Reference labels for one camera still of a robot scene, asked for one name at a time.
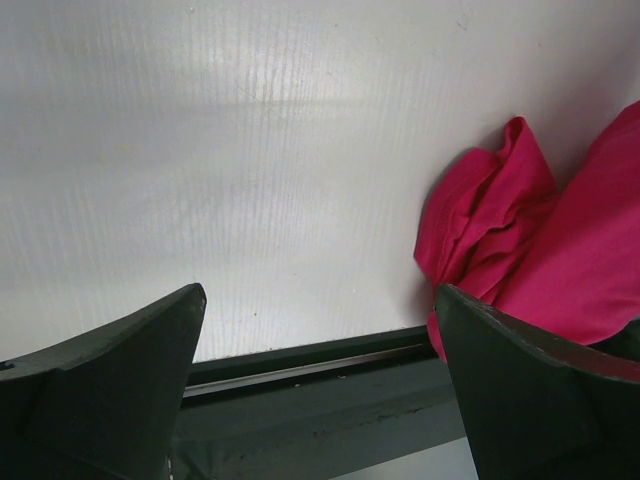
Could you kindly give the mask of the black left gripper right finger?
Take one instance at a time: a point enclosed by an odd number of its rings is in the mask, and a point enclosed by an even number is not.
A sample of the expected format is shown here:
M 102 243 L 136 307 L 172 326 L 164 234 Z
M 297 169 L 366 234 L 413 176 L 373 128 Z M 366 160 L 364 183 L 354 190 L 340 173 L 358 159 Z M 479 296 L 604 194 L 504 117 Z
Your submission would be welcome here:
M 451 285 L 435 313 L 481 479 L 636 479 L 639 365 Z

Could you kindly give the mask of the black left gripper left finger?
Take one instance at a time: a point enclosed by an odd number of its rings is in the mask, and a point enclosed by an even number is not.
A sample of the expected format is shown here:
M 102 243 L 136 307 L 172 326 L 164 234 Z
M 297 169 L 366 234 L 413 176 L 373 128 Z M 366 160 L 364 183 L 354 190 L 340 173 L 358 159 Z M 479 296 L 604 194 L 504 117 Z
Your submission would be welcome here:
M 165 479 L 206 309 L 186 285 L 1 364 L 4 479 Z

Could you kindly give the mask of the crimson pink t shirt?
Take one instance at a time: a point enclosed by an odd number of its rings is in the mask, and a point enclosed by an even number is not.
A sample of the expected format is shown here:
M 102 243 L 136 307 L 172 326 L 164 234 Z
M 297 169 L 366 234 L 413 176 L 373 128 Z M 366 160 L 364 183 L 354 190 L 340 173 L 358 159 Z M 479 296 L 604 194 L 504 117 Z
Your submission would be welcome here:
M 435 188 L 414 258 L 433 286 L 637 360 L 638 106 L 604 129 L 565 187 L 525 119 L 511 119 L 500 149 L 472 149 Z

